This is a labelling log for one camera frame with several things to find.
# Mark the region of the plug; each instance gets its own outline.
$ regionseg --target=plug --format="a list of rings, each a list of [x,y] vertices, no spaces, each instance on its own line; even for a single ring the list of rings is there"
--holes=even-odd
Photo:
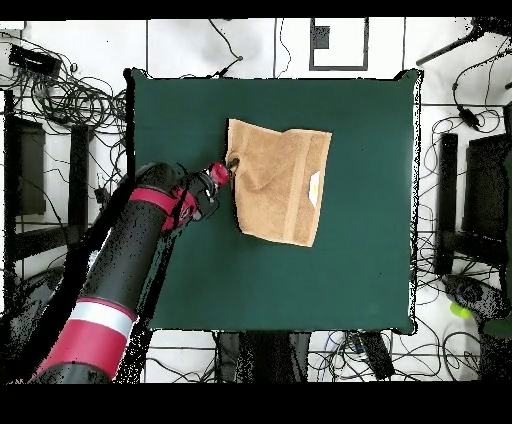
[[[100,205],[106,205],[110,200],[110,194],[105,187],[95,189],[94,196],[96,197],[96,202]]]
[[[462,122],[474,130],[478,131],[480,129],[478,118],[473,112],[471,112],[469,109],[463,108],[462,106],[458,106],[457,109],[459,109],[459,117],[462,119]]]

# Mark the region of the robotic arm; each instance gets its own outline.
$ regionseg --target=robotic arm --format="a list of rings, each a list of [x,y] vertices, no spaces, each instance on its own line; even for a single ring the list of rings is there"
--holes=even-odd
[[[137,305],[160,238],[211,215],[228,181],[229,171],[220,163],[181,179],[163,163],[140,171],[76,306],[31,383],[108,383],[116,377],[134,328],[147,324],[136,323]],[[165,272],[170,253],[163,256]]]

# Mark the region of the towel label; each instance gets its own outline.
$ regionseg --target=towel label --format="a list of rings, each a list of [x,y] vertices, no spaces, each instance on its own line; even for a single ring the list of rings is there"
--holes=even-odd
[[[320,184],[320,171],[313,174],[309,180],[309,201],[316,208],[316,201],[318,200],[318,185]]]

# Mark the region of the green tabletop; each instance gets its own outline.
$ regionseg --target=green tabletop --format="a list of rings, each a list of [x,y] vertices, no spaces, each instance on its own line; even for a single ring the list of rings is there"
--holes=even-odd
[[[236,227],[220,209],[177,240],[153,328],[382,329],[409,320],[414,85],[397,81],[135,80],[135,160],[200,170],[224,158],[229,118],[332,133],[312,248]]]

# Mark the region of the towel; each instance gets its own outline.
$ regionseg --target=towel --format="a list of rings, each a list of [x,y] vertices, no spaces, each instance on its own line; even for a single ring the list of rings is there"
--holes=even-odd
[[[226,163],[240,230],[276,243],[312,247],[320,218],[331,133],[272,131],[229,120]]]

